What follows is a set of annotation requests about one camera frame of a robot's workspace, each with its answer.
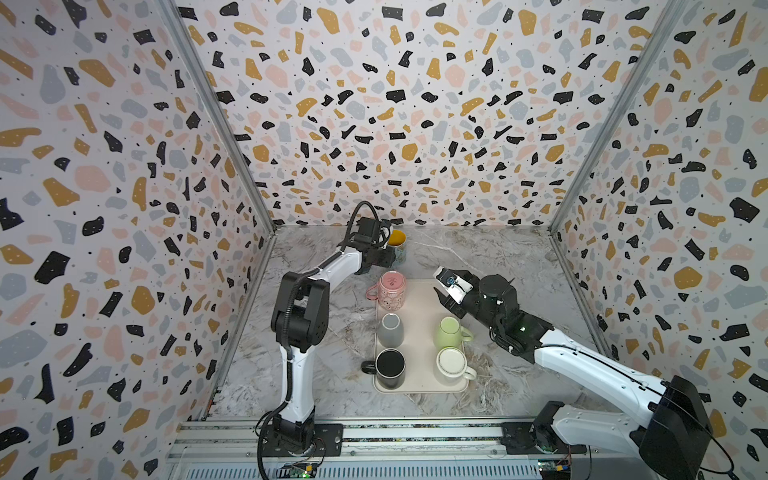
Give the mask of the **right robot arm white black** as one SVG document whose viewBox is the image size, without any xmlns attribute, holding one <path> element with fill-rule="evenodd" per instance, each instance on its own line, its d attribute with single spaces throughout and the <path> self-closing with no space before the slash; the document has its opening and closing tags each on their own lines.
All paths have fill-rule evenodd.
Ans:
<svg viewBox="0 0 768 480">
<path fill-rule="evenodd" d="M 501 275 L 480 278 L 440 267 L 434 277 L 439 302 L 453 316 L 472 316 L 500 349 L 570 378 L 617 409 L 601 412 L 550 401 L 528 435 L 538 447 L 604 448 L 642 460 L 664 479 L 696 478 L 714 431 L 693 383 L 642 373 L 580 344 L 522 310 L 516 289 Z"/>
</svg>

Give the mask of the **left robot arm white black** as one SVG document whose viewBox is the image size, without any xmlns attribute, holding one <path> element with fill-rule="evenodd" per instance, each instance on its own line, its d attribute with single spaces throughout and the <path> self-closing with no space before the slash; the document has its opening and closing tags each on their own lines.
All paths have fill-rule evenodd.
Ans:
<svg viewBox="0 0 768 480">
<path fill-rule="evenodd" d="M 282 359 L 281 403 L 265 423 L 291 448 L 305 451 L 314 441 L 314 355 L 328 330 L 330 294 L 352 275 L 362 275 L 373 266 L 392 266 L 391 233 L 389 220 L 352 219 L 330 257 L 313 269 L 288 272 L 281 279 L 271 318 Z"/>
</svg>

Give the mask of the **light blue yellow-inside mug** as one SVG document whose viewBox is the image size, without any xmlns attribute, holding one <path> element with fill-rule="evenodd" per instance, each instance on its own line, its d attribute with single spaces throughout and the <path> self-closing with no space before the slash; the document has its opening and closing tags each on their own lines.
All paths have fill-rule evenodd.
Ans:
<svg viewBox="0 0 768 480">
<path fill-rule="evenodd" d="M 388 239 L 388 245 L 394 251 L 394 266 L 402 265 L 405 262 L 407 258 L 406 242 L 407 235 L 403 231 L 393 230 L 391 232 Z"/>
</svg>

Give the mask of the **pink glass mug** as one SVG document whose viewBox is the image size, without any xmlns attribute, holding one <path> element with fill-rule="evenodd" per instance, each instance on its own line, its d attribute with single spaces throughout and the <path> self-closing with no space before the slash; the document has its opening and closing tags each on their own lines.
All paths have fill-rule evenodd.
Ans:
<svg viewBox="0 0 768 480">
<path fill-rule="evenodd" d="M 367 289 L 366 298 L 375 301 L 385 311 L 395 312 L 404 305 L 406 288 L 407 280 L 402 273 L 388 271 Z"/>
</svg>

